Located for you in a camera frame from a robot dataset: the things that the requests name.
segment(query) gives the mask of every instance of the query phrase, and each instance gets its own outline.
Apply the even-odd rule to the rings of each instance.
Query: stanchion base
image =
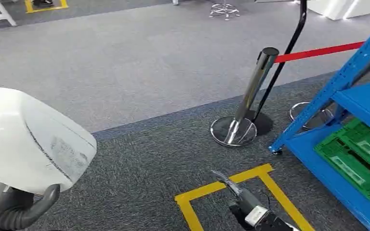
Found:
[[[255,114],[256,111],[248,110],[248,112],[245,115],[245,118],[252,121]],[[268,115],[261,112],[259,113],[259,116],[257,117],[254,124],[256,125],[258,136],[262,136],[269,133],[273,128],[273,120]]]
[[[256,126],[248,119],[243,119],[235,133],[235,121],[233,116],[226,116],[215,120],[211,125],[211,135],[216,142],[227,147],[240,147],[256,138]]]
[[[309,102],[297,103],[290,109],[290,119],[295,120],[299,113],[309,104]],[[306,130],[318,128],[330,121],[334,115],[327,108],[317,112],[311,119],[303,125]]]

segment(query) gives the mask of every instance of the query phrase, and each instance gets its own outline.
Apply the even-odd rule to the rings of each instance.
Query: black pole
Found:
[[[307,19],[307,0],[300,0],[300,20],[299,20],[299,23],[296,27],[296,30],[293,34],[293,37],[291,38],[290,40],[290,43],[289,45],[287,46],[287,49],[286,51],[284,52],[284,54],[290,54],[291,51],[293,50],[293,47],[294,45],[296,44],[297,42],[297,39],[299,38],[302,30],[303,30],[303,27],[305,25],[305,21]],[[259,116],[260,114],[260,111],[264,105],[264,103],[266,102],[267,100],[267,97],[269,96],[270,94],[270,91],[272,90],[278,76],[280,75],[280,72],[281,70],[283,69],[284,67],[284,64],[286,64],[286,62],[283,62],[283,63],[279,63],[270,83],[269,83],[269,86],[267,87],[266,89],[266,92],[264,93],[262,99],[260,100],[260,103],[259,103],[259,106],[257,107],[257,110],[256,110],[256,113],[255,113],[255,116],[254,118],[251,120],[252,122],[255,122],[255,120],[257,119],[257,117]]]

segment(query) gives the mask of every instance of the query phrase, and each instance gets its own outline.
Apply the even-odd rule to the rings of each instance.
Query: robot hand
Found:
[[[49,186],[43,198],[33,203],[33,193],[0,183],[0,229],[20,230],[31,226],[57,201],[60,185]]]
[[[245,214],[240,209],[237,201],[234,201],[234,200],[229,201],[228,206],[229,206],[230,212],[232,212],[232,214],[235,216],[236,220],[238,221],[239,225],[241,225],[242,228],[244,228],[245,230],[254,230],[254,227],[245,221],[245,217],[248,214]]]

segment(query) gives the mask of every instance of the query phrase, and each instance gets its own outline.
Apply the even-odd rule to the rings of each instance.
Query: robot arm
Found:
[[[34,202],[33,193],[0,183],[0,229],[21,230],[31,226],[57,201],[60,185],[49,186],[43,198]]]
[[[0,88],[0,229],[32,225],[96,154],[80,125],[24,92]],[[34,202],[35,194],[43,198]]]
[[[265,208],[249,190],[239,187],[218,171],[212,170],[212,173],[235,196],[236,200],[229,203],[229,209],[245,230],[298,231],[298,229],[285,223],[276,214]]]

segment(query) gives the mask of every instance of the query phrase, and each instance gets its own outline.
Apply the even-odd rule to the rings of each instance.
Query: shelf caster wheel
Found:
[[[281,155],[283,154],[283,151],[282,150],[278,150],[278,151],[275,151],[275,152],[272,152],[273,155]]]

